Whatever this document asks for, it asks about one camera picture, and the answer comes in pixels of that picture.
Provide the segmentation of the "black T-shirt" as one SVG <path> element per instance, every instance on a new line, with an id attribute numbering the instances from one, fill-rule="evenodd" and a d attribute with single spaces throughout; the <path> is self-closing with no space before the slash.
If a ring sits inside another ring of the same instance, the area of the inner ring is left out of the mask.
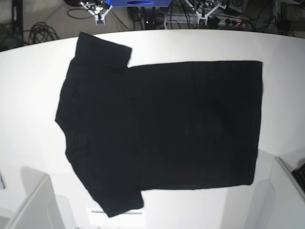
<path id="1" fill-rule="evenodd" d="M 107 216 L 142 208 L 145 190 L 252 184 L 263 64 L 128 67 L 131 53 L 81 33 L 55 118 L 68 161 Z"/>

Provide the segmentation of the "white desk partition left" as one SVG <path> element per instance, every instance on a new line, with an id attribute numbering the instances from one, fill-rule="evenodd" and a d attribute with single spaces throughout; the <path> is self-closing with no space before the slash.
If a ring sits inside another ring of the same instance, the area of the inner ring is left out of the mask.
<path id="1" fill-rule="evenodd" d="M 2 229 L 67 229 L 50 176 L 30 167 L 3 167 L 0 173 Z"/>

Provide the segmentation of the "black keyboard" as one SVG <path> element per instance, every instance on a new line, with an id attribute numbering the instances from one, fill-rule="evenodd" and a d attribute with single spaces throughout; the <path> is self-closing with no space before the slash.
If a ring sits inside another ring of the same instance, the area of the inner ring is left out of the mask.
<path id="1" fill-rule="evenodd" d="M 294 170 L 292 175 L 294 176 L 303 192 L 305 192 L 305 164 Z"/>

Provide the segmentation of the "white desk partition right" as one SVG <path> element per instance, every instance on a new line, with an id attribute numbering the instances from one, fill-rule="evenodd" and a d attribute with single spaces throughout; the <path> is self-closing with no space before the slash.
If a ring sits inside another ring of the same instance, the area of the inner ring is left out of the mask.
<path id="1" fill-rule="evenodd" d="M 270 177 L 256 185 L 248 216 L 251 229 L 305 227 L 305 194 L 280 158 Z"/>

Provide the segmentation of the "white desk partition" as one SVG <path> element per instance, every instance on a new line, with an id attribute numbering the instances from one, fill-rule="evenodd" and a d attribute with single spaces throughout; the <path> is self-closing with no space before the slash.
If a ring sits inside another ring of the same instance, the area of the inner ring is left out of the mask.
<path id="1" fill-rule="evenodd" d="M 50 176 L 30 167 L 3 167 L 0 173 L 2 229 L 67 229 Z"/>
<path id="2" fill-rule="evenodd" d="M 251 229 L 305 227 L 305 194 L 280 158 L 270 177 L 256 185 L 248 216 Z"/>

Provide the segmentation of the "blue box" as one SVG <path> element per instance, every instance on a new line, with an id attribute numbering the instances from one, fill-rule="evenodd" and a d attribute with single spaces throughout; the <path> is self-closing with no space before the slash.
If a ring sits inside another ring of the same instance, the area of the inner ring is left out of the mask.
<path id="1" fill-rule="evenodd" d="M 113 7 L 168 7 L 172 0 L 107 0 Z"/>

